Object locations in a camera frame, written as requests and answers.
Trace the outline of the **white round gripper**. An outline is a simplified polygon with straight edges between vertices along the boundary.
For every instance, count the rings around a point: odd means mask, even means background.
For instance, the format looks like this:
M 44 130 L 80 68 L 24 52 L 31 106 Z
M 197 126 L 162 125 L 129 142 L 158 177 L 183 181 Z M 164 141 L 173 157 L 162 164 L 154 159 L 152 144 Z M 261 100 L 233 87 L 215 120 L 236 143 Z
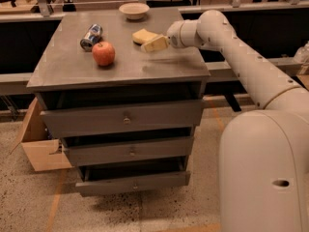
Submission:
M 199 20 L 175 21 L 167 30 L 167 38 L 159 35 L 152 40 L 143 43 L 143 52 L 154 52 L 166 49 L 169 44 L 174 48 L 197 47 L 200 48 L 204 41 L 198 34 Z

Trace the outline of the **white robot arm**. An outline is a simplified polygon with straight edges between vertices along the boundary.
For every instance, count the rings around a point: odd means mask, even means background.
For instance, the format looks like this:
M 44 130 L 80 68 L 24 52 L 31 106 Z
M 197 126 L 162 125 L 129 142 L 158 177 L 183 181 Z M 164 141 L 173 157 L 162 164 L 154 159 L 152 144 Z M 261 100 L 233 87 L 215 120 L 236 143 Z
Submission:
M 146 52 L 195 46 L 220 52 L 255 103 L 222 133 L 219 146 L 221 232 L 309 232 L 304 177 L 309 172 L 309 91 L 209 10 L 174 22 Z

